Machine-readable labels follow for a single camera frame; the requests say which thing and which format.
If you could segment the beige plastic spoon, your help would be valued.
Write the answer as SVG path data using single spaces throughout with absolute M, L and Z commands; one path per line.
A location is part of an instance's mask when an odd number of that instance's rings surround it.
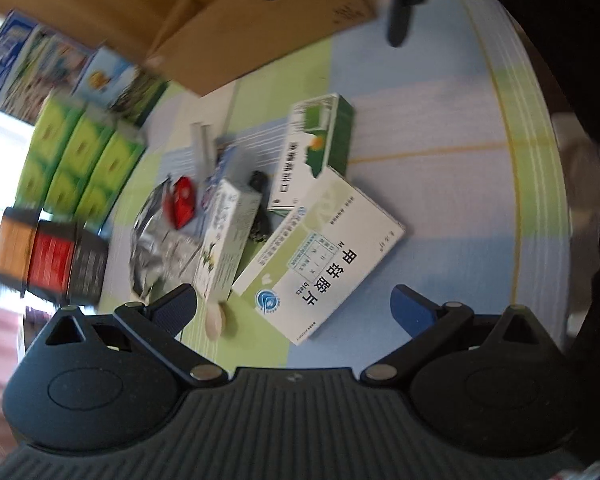
M 225 312 L 222 304 L 209 301 L 206 305 L 206 318 L 204 319 L 204 330 L 209 340 L 216 341 L 225 330 Z

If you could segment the silver foil bag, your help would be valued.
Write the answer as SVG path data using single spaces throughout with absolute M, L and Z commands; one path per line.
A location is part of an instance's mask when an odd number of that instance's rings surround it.
M 155 289 L 168 292 L 194 284 L 201 248 L 199 236 L 174 228 L 172 180 L 166 177 L 140 207 L 131 234 L 130 275 L 134 294 L 147 300 Z

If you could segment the red candy packet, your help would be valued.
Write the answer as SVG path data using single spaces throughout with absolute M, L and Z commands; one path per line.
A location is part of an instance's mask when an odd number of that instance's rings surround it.
M 172 228 L 179 230 L 187 226 L 196 216 L 197 189 L 194 181 L 181 176 L 174 183 L 166 179 L 162 206 Z

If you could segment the large white green medicine box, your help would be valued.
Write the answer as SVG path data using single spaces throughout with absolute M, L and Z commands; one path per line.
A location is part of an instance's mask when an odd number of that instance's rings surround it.
M 404 233 L 400 222 L 326 168 L 234 281 L 232 292 L 298 346 Z

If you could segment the small white floral medicine box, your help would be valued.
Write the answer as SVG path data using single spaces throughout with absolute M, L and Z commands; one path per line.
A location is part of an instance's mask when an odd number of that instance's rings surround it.
M 261 194 L 248 185 L 222 179 L 212 200 L 194 285 L 204 301 L 230 296 Z

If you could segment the blue label plastic case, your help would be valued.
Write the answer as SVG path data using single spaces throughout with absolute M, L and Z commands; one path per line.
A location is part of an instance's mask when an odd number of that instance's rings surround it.
M 222 179 L 234 183 L 247 184 L 254 170 L 254 158 L 242 145 L 233 143 L 225 145 L 210 177 L 204 181 L 204 192 L 201 195 L 201 211 L 206 214 L 213 202 L 213 196 Z

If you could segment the brown cardboard box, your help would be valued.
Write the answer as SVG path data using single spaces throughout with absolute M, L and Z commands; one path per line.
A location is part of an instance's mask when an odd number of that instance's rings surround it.
M 370 21 L 376 0 L 0 0 L 89 47 L 204 96 L 308 44 Z

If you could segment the black basket with packets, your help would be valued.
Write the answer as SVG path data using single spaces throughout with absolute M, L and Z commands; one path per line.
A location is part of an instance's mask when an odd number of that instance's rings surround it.
M 57 307 L 94 306 L 102 296 L 109 244 L 76 222 L 42 220 L 7 207 L 0 224 L 0 284 Z

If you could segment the plaid tablecloth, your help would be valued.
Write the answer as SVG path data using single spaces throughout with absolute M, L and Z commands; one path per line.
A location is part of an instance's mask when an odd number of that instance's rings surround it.
M 427 0 L 406 43 L 383 18 L 312 44 L 195 96 L 172 86 L 149 117 L 148 149 L 110 217 L 100 312 L 132 297 L 133 221 L 156 184 L 192 166 L 201 122 L 274 169 L 295 102 L 336 92 L 354 107 L 350 181 L 406 227 L 406 237 L 308 341 L 294 346 L 242 300 L 210 341 L 186 344 L 227 368 L 370 364 L 406 341 L 389 297 L 404 284 L 481 313 L 524 304 L 565 338 L 570 222 L 550 115 L 526 50 L 495 0 Z

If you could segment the white power adapter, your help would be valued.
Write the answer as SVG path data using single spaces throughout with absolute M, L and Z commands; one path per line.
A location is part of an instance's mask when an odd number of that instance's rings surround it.
M 196 179 L 201 182 L 211 177 L 215 170 L 215 150 L 210 127 L 194 122 L 190 126 L 190 134 Z

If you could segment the green tissue pack stack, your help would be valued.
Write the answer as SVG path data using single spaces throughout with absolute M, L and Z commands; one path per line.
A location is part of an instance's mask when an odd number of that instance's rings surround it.
M 15 204 L 98 231 L 145 150 L 139 128 L 54 90 L 34 124 Z

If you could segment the cow picture milk box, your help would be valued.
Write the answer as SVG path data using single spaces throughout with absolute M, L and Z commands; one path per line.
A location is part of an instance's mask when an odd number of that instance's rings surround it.
M 168 85 L 115 50 L 100 47 L 82 70 L 73 94 L 141 127 Z

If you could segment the blue milk carton box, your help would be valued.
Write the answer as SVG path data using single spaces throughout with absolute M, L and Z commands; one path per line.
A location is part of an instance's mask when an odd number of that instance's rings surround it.
M 34 124 L 46 96 L 73 89 L 93 55 L 53 27 L 9 12 L 0 28 L 0 112 Z

